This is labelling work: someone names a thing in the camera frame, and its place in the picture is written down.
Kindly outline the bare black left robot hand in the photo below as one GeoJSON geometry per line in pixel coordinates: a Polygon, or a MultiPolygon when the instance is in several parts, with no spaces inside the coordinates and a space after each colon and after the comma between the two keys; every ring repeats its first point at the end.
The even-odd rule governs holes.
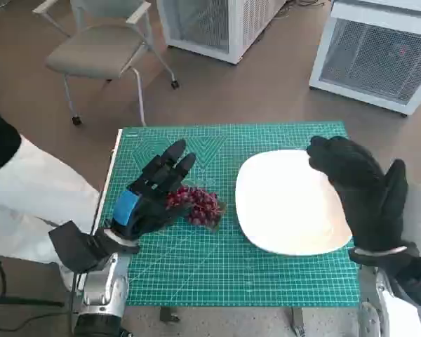
{"type": "Polygon", "coordinates": [[[169,226],[183,215],[187,206],[168,204],[168,196],[182,186],[183,179],[194,165],[196,155],[183,156],[186,141],[180,139],[163,154],[156,155],[134,182],[117,199],[109,223],[117,236],[135,241],[144,234],[169,226]]]}

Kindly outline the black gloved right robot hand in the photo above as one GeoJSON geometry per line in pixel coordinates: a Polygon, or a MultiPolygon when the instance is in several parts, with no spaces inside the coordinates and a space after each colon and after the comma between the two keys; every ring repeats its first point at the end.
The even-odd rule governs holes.
{"type": "Polygon", "coordinates": [[[372,154],[352,140],[314,136],[309,165],[324,173],[342,203],[354,245],[371,253],[403,246],[403,210],[408,194],[406,165],[395,159],[383,172],[372,154]]]}

